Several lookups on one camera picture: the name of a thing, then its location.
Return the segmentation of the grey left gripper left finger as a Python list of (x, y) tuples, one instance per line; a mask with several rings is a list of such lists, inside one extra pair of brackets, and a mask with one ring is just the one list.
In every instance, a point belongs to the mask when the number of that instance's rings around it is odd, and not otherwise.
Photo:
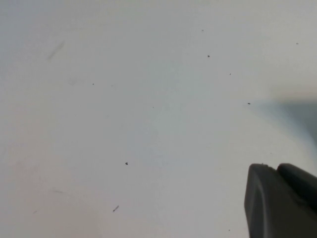
[(317, 211), (267, 165), (249, 166), (244, 207), (251, 238), (317, 236)]

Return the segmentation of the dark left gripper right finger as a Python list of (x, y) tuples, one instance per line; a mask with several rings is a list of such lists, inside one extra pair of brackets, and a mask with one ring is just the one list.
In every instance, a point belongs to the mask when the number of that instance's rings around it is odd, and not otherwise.
[(297, 195), (303, 199), (313, 211), (316, 211), (317, 178), (292, 164), (280, 164), (277, 171)]

